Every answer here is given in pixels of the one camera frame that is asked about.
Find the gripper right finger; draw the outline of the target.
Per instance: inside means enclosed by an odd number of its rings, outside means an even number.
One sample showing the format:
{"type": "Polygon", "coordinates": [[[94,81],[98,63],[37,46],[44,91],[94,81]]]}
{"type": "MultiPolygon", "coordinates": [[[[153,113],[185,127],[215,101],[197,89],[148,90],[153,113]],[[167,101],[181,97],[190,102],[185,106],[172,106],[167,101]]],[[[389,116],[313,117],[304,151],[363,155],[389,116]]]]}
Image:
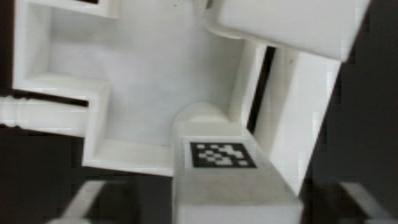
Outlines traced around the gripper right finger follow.
{"type": "Polygon", "coordinates": [[[398,218],[382,207],[364,186],[354,182],[341,182],[339,186],[366,214],[364,224],[398,224],[398,218]]]}

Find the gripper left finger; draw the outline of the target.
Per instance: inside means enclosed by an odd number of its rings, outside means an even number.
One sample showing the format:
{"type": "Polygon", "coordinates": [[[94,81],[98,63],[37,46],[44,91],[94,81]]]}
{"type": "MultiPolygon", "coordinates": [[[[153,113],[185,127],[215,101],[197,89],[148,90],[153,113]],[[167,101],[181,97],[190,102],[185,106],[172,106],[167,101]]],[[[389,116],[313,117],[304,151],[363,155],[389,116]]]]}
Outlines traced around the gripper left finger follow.
{"type": "Polygon", "coordinates": [[[124,183],[91,180],[84,183],[59,218],[46,224],[119,224],[124,183]]]}

